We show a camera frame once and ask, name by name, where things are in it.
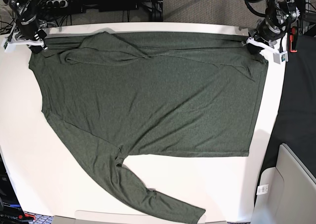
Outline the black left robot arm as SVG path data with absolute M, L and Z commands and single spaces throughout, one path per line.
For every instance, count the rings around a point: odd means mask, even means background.
M 242 44 L 251 54 L 263 49 L 273 53 L 275 63 L 288 61 L 288 52 L 283 48 L 282 40 L 300 16 L 295 0 L 243 0 L 247 9 L 261 17 L 254 30 Z

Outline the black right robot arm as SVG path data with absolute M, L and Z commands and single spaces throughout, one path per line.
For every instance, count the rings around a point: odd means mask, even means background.
M 44 41 L 47 22 L 38 18 L 41 1 L 9 0 L 15 18 L 9 35 L 1 43 L 6 53 L 13 52 L 18 45 L 26 45 L 33 53 L 48 49 Z

